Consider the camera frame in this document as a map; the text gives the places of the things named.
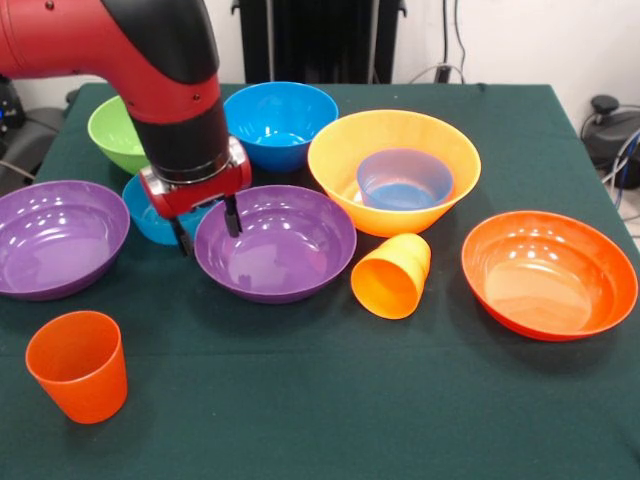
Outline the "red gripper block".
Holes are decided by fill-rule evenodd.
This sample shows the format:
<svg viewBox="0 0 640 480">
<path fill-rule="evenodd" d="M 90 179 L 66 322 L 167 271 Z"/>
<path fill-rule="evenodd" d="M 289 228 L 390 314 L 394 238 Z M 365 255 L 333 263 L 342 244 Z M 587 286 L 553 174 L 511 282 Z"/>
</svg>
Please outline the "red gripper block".
<svg viewBox="0 0 640 480">
<path fill-rule="evenodd" d="M 229 138 L 227 161 L 213 176 L 186 184 L 172 184 L 158 177 L 150 166 L 139 171 L 140 183 L 157 213 L 172 219 L 172 229 L 184 256 L 193 255 L 193 244 L 184 229 L 180 215 L 213 200 L 224 198 L 224 220 L 230 236 L 239 236 L 243 229 L 234 196 L 248 188 L 252 181 L 249 157 L 235 137 Z"/>
</svg>

